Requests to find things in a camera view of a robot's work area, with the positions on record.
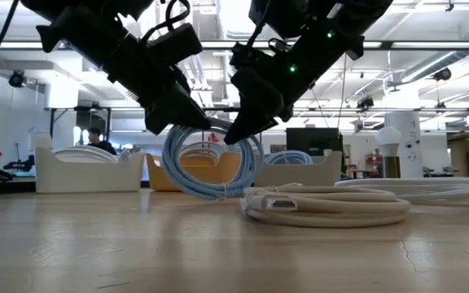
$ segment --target blue cable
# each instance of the blue cable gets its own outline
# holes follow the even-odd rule
[[[303,151],[279,151],[265,158],[267,164],[313,164],[313,158]]]
[[[212,128],[208,131],[226,134],[231,123],[228,121],[209,118]],[[191,176],[178,163],[178,155],[184,141],[193,133],[201,132],[200,129],[193,129],[175,125],[168,133],[162,152],[162,167],[169,180],[180,190],[189,195],[195,195],[201,199],[219,200],[243,197],[243,190],[251,186],[256,177],[256,172],[260,167],[263,149],[260,142],[251,136],[238,142],[241,150],[242,160],[240,169],[233,181],[226,184],[210,184],[198,181]],[[260,155],[255,154],[249,140],[256,144]]]

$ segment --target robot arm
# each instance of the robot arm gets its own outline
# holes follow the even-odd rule
[[[43,50],[51,52],[65,42],[138,97],[146,109],[146,127],[158,134],[167,124],[208,129],[210,124],[190,98],[186,78],[176,64],[202,50],[190,24],[173,28],[182,15],[170,17],[138,39],[126,30],[117,13],[136,20],[154,0],[21,0],[51,25],[38,26]],[[189,9],[189,0],[169,0]],[[279,116],[288,121],[294,102],[314,86],[338,58],[363,55],[362,34],[388,9],[392,0],[252,0],[249,17],[257,24],[247,44],[237,43],[230,64],[231,78],[240,94],[240,112],[225,142],[269,129]],[[252,47],[262,27],[280,37],[299,37],[294,46],[277,40],[274,55]],[[158,28],[169,32],[154,41]]]

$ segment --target table surface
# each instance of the table surface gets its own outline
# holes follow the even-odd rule
[[[336,230],[189,195],[0,195],[0,292],[467,292],[469,208]]]

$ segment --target ceiling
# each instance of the ceiling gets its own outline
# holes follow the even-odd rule
[[[192,21],[201,40],[247,39],[254,25],[247,18],[250,0],[194,0],[193,11],[189,21]],[[0,29],[4,22],[10,1],[0,0]],[[469,41],[469,0],[455,0],[454,9],[446,12],[448,1],[441,0],[395,0],[387,13],[366,32],[366,40],[402,40],[402,41]],[[164,7],[157,3],[153,5],[147,16],[140,19],[141,30],[153,25],[160,17]],[[40,16],[33,14],[26,8],[19,6],[11,28],[7,34],[7,41],[39,41],[35,30],[38,24],[47,24]],[[268,28],[260,35],[260,39],[268,39],[276,35]],[[449,52],[436,51],[367,51],[357,61],[342,57],[326,72],[316,83],[312,91],[306,93],[295,104],[296,107],[317,107],[315,97],[323,107],[356,107],[357,100],[364,96],[372,96],[375,106],[383,105],[384,96],[389,95],[389,87],[384,86],[385,81],[395,81],[403,72],[416,66],[422,66],[442,57]],[[192,85],[198,94],[194,98],[205,107],[236,106],[238,93],[229,84],[229,75],[232,68],[227,65],[229,53],[227,51],[205,50],[193,60],[182,63],[188,73]],[[30,78],[40,83],[55,82],[56,78],[72,79],[81,85],[80,100],[97,100],[102,105],[113,107],[132,107],[135,102],[126,94],[120,85],[111,85],[103,72],[95,71],[91,65],[83,63],[81,57],[73,51],[57,51],[44,54],[40,51],[0,51],[0,60],[6,68],[12,70],[17,62],[21,61],[48,61],[55,66],[39,68],[27,72]],[[434,107],[437,100],[446,101],[447,107],[469,107],[469,55],[449,65],[452,78],[449,81],[436,84],[434,81],[419,80],[409,85],[416,88],[419,93],[421,106]],[[327,120],[321,118],[320,113],[296,113],[301,116],[293,123],[302,125],[305,117],[309,123],[319,126],[328,125]],[[334,112],[325,112],[329,121],[337,119]],[[379,123],[382,113],[366,115],[370,124]],[[234,115],[217,113],[221,118],[233,118]],[[357,120],[345,118],[345,123]],[[441,122],[454,122],[462,120],[465,113],[452,113],[439,118]]]

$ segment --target person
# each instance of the person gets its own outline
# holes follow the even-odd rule
[[[101,130],[96,127],[88,128],[88,140],[90,143],[88,146],[98,147],[101,150],[105,150],[112,155],[116,155],[115,149],[110,142],[101,142]]]

